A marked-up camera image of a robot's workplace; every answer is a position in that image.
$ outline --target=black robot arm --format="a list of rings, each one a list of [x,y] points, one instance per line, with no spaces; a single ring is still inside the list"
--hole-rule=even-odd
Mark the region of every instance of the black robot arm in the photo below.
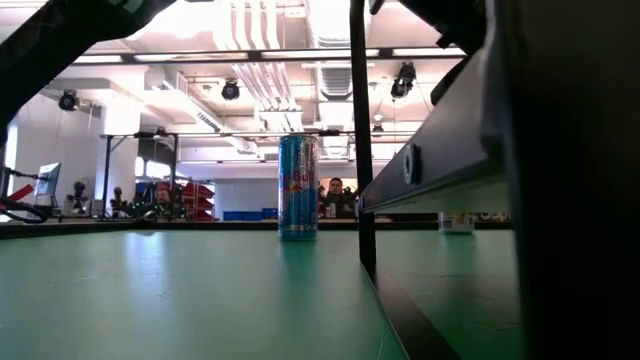
[[[99,41],[134,34],[176,0],[49,0],[0,45],[0,146],[20,107]]]
[[[385,0],[371,0],[369,10],[375,15]],[[456,44],[467,55],[473,55],[484,42],[487,28],[484,0],[400,0],[400,2],[433,26],[442,37],[437,45]]]

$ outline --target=red storage rack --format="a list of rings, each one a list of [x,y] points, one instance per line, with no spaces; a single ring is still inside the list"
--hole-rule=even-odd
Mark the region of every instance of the red storage rack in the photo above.
[[[213,199],[214,196],[215,193],[202,184],[187,183],[183,191],[187,218],[190,221],[213,221],[215,206],[209,200]]]

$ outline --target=computer monitor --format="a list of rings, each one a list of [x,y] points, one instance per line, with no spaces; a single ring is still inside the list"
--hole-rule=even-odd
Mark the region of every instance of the computer monitor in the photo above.
[[[46,180],[38,180],[36,183],[35,196],[38,205],[55,205],[53,199],[56,195],[58,177],[60,176],[60,163],[44,165],[40,167],[38,177]]]

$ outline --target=red bull can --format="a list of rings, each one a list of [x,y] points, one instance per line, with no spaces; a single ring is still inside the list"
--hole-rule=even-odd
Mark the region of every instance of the red bull can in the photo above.
[[[318,232],[318,140],[285,136],[279,149],[278,231],[282,240],[315,240]]]

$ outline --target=energy drink can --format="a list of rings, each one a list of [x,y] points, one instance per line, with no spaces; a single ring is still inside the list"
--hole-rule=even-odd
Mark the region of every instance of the energy drink can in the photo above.
[[[278,232],[282,240],[315,240],[318,232],[318,141],[285,136],[279,149]]]

